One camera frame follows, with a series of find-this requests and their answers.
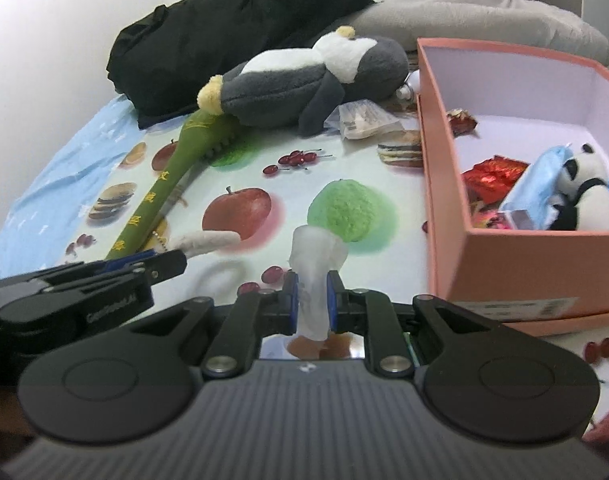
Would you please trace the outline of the red foil tea packet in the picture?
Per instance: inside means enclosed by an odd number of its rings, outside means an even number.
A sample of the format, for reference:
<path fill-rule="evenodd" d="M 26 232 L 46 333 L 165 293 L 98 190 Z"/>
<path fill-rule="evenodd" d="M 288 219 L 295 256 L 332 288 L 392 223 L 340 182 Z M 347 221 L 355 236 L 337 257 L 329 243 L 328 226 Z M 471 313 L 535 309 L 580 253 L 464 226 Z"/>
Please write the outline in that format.
<path fill-rule="evenodd" d="M 495 155 L 464 171 L 462 178 L 483 203 L 494 204 L 504 200 L 527 168 L 527 162 Z"/>

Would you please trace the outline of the clear plastic snack bag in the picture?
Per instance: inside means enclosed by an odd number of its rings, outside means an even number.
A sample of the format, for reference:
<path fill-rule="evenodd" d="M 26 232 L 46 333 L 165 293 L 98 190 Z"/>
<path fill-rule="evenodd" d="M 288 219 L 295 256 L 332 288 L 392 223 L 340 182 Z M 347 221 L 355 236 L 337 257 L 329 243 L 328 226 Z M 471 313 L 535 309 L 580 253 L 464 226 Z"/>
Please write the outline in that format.
<path fill-rule="evenodd" d="M 400 119 L 370 100 L 341 104 L 325 119 L 325 130 L 337 131 L 344 140 L 363 140 L 371 136 L 403 130 Z"/>

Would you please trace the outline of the small red candy wrapper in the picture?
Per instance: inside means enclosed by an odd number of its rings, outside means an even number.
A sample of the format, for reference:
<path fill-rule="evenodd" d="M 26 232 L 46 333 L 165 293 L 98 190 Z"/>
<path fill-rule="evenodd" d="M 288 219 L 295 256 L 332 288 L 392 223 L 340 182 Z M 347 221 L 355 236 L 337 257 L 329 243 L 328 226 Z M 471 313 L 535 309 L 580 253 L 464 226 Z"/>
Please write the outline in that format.
<path fill-rule="evenodd" d="M 463 110 L 463 108 L 448 110 L 447 118 L 452 134 L 456 138 L 473 133 L 477 127 L 477 120 L 467 110 Z"/>

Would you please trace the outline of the blue face mask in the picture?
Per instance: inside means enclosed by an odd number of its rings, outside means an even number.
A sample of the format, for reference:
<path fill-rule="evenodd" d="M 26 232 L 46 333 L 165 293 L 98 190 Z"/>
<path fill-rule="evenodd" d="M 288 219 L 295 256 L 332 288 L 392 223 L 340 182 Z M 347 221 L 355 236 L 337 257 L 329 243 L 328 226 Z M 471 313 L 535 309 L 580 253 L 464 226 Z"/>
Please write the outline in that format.
<path fill-rule="evenodd" d="M 568 145 L 544 151 L 515 183 L 499 207 L 514 230 L 547 230 L 556 211 L 551 204 L 564 162 L 573 152 Z"/>

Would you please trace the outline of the small panda plush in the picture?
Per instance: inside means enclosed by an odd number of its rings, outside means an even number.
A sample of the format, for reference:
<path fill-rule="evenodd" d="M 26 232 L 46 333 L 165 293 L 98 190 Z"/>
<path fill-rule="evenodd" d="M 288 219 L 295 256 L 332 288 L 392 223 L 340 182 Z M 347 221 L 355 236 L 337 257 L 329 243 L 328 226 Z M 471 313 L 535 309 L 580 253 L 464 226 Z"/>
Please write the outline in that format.
<path fill-rule="evenodd" d="M 551 231 L 609 232 L 608 173 L 602 157 L 589 143 L 563 163 L 555 191 L 561 202 Z"/>

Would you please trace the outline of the light blue bed sheet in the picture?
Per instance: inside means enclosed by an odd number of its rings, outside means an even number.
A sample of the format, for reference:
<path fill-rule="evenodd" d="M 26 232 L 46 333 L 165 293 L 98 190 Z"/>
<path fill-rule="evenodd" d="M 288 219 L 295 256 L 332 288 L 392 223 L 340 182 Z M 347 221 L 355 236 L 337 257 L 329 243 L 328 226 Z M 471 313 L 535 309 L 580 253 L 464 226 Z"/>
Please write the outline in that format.
<path fill-rule="evenodd" d="M 61 148 L 10 207 L 0 231 L 0 279 L 60 262 L 91 203 L 142 139 L 126 96 L 112 99 Z"/>

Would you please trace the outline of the fruit print table mat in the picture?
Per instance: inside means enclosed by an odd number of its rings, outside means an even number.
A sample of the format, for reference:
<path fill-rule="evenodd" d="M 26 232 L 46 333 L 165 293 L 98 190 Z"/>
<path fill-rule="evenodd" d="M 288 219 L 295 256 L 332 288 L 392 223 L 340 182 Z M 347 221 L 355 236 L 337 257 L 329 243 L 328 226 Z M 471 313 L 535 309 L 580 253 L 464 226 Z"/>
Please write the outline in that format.
<path fill-rule="evenodd" d="M 65 194 L 74 215 L 62 229 L 61 262 L 106 255 L 156 180 L 156 154 L 176 140 L 182 124 L 174 118 L 140 129 L 132 103 L 119 96 L 74 136 L 82 170 Z M 237 244 L 188 259 L 181 275 L 156 285 L 156 308 L 196 296 L 229 304 L 246 286 L 279 288 L 292 234 L 307 223 L 315 197 L 341 192 L 348 193 L 351 208 L 341 231 L 348 248 L 344 283 L 379 290 L 398 302 L 426 292 L 422 171 L 383 164 L 370 140 L 344 141 L 334 131 L 300 139 L 290 130 L 276 130 L 241 134 L 216 158 L 198 162 L 173 191 L 148 242 L 152 249 L 198 232 L 209 205 L 225 194 L 233 194 L 242 209 L 262 204 L 268 211 Z"/>

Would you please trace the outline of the green massage stick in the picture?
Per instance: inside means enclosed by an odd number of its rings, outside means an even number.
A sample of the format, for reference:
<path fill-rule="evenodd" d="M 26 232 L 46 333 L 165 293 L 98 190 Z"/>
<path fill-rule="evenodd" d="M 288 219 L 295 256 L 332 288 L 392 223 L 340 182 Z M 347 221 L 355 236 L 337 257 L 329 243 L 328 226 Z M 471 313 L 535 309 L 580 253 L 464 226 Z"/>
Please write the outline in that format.
<path fill-rule="evenodd" d="M 212 157 L 226 148 L 242 130 L 244 128 L 233 116 L 214 116 L 203 110 L 190 115 L 181 128 L 166 166 L 131 214 L 105 259 L 110 261 L 136 254 L 157 226 L 156 218 L 178 182 L 201 159 Z"/>

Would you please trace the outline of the black jacket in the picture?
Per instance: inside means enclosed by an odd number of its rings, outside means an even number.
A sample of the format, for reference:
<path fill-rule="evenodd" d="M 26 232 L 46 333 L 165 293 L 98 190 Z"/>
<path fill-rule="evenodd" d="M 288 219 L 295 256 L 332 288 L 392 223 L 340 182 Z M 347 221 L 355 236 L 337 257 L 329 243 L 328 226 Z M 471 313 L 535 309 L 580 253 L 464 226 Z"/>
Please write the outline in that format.
<path fill-rule="evenodd" d="M 198 91 L 264 50 L 303 47 L 372 0 L 181 0 L 119 32 L 107 77 L 142 129 L 193 113 Z"/>

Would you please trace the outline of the grey white penguin plush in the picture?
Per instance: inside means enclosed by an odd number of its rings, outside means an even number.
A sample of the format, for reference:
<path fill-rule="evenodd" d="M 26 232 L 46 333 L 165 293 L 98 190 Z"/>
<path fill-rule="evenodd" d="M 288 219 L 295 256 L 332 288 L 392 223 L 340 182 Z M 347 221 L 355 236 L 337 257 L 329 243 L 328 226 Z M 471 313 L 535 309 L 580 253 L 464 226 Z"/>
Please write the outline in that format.
<path fill-rule="evenodd" d="M 197 104 L 246 127 L 296 126 L 303 136 L 314 136 L 336 107 L 384 101 L 408 73 L 407 52 L 396 40 L 360 36 L 345 25 L 311 47 L 265 50 L 210 77 L 198 91 Z"/>

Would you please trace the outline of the white round bottle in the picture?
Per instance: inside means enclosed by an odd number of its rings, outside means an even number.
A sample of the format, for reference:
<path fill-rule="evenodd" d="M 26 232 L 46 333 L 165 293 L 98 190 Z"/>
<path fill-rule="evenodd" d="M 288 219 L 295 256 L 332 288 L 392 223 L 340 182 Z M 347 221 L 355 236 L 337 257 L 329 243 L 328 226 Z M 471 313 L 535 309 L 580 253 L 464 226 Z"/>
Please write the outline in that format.
<path fill-rule="evenodd" d="M 421 78 L 419 78 L 419 70 L 408 73 L 405 81 L 396 90 L 396 96 L 402 101 L 413 101 L 421 91 Z"/>

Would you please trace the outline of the pink cardboard box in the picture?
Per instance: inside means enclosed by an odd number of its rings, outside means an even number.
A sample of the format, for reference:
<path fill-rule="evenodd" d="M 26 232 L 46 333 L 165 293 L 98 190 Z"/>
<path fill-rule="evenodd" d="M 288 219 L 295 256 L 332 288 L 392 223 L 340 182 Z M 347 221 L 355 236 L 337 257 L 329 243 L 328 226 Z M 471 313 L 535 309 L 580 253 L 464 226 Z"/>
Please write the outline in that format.
<path fill-rule="evenodd" d="M 533 335 L 609 325 L 609 70 L 423 38 L 429 288 Z"/>

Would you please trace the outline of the grey quilt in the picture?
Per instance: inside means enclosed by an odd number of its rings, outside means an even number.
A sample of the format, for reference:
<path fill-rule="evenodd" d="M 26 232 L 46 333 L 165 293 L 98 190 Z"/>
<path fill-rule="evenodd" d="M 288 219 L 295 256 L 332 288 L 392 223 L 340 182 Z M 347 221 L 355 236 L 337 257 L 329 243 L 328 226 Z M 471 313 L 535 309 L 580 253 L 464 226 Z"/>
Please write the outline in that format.
<path fill-rule="evenodd" d="M 609 64 L 609 43 L 573 12 L 539 0 L 374 0 L 348 18 L 362 36 L 396 40 L 405 50 L 419 38 L 522 44 Z"/>

